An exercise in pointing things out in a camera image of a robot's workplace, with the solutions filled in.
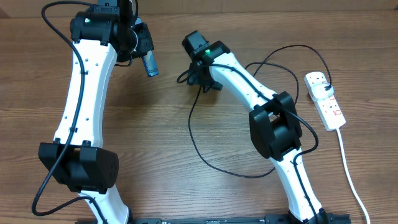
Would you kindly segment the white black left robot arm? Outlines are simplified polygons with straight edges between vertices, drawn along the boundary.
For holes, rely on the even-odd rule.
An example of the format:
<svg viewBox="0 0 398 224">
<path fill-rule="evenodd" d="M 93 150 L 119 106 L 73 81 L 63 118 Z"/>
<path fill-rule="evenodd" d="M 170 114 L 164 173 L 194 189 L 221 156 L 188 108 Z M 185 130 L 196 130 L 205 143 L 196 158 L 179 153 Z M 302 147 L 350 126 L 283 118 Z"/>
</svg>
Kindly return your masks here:
<svg viewBox="0 0 398 224">
<path fill-rule="evenodd" d="M 116 187 L 118 155 L 103 147 L 103 113 L 114 67 L 141 58 L 149 77 L 158 74 L 152 37 L 137 1 L 87 3 L 71 20 L 70 32 L 73 67 L 65 109 L 53 141 L 38 151 L 48 169 L 44 182 L 55 179 L 77 193 L 96 223 L 132 223 Z"/>
</svg>

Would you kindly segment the blue Galaxy smartphone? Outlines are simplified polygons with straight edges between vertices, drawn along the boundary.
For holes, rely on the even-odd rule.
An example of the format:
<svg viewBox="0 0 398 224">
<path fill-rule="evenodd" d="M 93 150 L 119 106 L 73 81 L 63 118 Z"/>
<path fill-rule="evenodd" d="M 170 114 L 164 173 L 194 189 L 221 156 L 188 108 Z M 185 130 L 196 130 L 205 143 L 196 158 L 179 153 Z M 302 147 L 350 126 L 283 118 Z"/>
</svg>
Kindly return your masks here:
<svg viewBox="0 0 398 224">
<path fill-rule="evenodd" d="M 148 51 L 147 54 L 142 57 L 142 61 L 148 77 L 154 77 L 159 74 L 154 54 L 152 53 L 151 50 Z"/>
</svg>

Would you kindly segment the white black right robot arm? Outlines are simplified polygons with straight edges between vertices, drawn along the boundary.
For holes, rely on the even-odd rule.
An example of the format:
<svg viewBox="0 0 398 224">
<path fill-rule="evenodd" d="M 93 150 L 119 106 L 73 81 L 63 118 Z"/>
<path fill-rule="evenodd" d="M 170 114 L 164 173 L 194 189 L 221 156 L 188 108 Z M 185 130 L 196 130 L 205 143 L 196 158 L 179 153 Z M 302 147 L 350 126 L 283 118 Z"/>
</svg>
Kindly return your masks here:
<svg viewBox="0 0 398 224">
<path fill-rule="evenodd" d="M 297 115 L 292 97 L 258 82 L 221 41 L 210 44 L 196 30 L 182 40 L 182 46 L 192 60 L 185 72 L 187 83 L 223 86 L 248 111 L 251 141 L 273 163 L 288 198 L 292 223 L 328 223 L 303 165 L 301 127 L 307 122 Z"/>
</svg>

